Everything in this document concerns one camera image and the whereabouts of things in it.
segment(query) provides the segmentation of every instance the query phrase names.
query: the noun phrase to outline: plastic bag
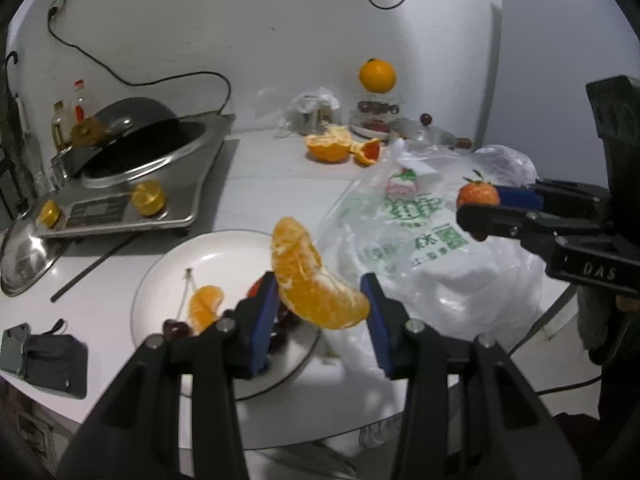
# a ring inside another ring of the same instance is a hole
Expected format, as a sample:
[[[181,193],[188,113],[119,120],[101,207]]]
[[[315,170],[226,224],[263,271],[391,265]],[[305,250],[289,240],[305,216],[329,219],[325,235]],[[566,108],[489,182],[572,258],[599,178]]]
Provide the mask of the plastic bag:
[[[517,240],[473,240],[456,224],[463,177],[523,186],[533,163],[505,146],[460,154],[397,140],[362,172],[316,231],[325,266],[353,286],[375,272],[390,298],[441,334],[472,340],[489,332],[509,350],[539,316],[544,264]],[[378,370],[366,323],[325,331],[347,364]]]
[[[284,91],[265,88],[258,92],[254,103],[257,119],[274,112],[280,115],[276,137],[287,137],[300,130],[300,117],[305,114],[313,114],[318,110],[324,110],[324,113],[318,118],[320,122],[340,124],[340,101],[330,89],[319,88],[302,92],[293,100],[290,100],[290,94],[289,97],[286,95],[287,93]]]

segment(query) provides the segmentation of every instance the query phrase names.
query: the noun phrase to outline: chopstick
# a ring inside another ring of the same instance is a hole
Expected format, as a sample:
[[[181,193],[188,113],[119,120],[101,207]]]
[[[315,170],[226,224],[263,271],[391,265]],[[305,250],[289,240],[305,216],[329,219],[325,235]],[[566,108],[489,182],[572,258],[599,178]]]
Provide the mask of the chopstick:
[[[108,251],[105,254],[103,254],[102,256],[100,256],[100,258],[95,260],[90,266],[88,266],[85,270],[81,271],[76,277],[74,277],[70,282],[68,282],[59,291],[57,291],[51,297],[51,303],[55,303],[57,300],[59,300],[62,296],[64,296],[69,291],[69,289],[71,289],[76,283],[78,283],[80,280],[82,280],[89,272],[94,270],[101,263],[103,263],[107,258],[109,258],[110,256],[113,256],[119,250],[121,250],[122,248],[128,246],[133,240],[135,240],[136,238],[138,238],[142,234],[143,233],[134,233],[134,234],[132,234],[129,238],[126,238],[125,240],[123,240],[122,242],[117,244],[113,249],[111,249],[110,251]]]
[[[176,314],[175,319],[180,321],[180,316],[182,315],[182,311],[184,310],[184,302],[187,300],[187,294],[189,293],[189,284],[193,279],[191,273],[193,269],[191,267],[187,267],[184,269],[184,291],[182,292],[182,301],[180,302],[180,308],[178,309],[178,314]]]

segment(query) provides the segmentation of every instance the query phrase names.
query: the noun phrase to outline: white wall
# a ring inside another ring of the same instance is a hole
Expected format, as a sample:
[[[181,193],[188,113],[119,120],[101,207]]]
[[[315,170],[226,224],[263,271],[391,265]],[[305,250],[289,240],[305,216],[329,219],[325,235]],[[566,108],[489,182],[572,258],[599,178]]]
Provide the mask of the white wall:
[[[485,143],[532,157],[540,175],[605,186],[588,82],[640,76],[638,38],[614,0],[503,0]]]
[[[20,53],[10,68],[12,89],[52,154],[52,104],[72,96],[84,78],[103,105],[146,95],[177,114],[215,109],[223,85],[208,76],[129,89],[46,33],[52,0],[33,0],[17,16],[9,48]],[[390,4],[397,0],[377,0]],[[359,66],[371,57],[398,71],[403,111],[424,111],[459,136],[474,136],[490,104],[491,60],[499,40],[501,0],[407,0],[382,11],[366,0],[69,0],[55,24],[119,73],[144,81],[193,70],[219,70],[234,85],[228,110],[236,129],[273,126],[256,120],[261,88],[292,94],[329,86],[343,96],[360,91]]]

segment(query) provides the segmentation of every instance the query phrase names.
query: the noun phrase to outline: black pouch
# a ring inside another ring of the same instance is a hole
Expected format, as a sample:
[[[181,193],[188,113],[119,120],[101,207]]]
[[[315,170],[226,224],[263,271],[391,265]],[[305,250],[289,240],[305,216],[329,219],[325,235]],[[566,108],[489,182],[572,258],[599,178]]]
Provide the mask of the black pouch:
[[[26,346],[24,380],[84,399],[88,351],[71,335],[32,335]]]

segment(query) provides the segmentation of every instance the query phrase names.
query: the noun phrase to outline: smartphone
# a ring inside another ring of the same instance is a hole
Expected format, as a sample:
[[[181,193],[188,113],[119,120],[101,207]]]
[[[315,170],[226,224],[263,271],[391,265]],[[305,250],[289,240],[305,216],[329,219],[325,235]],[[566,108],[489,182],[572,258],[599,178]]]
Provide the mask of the smartphone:
[[[24,375],[26,346],[31,336],[28,323],[8,328],[0,341],[0,369],[18,377]]]

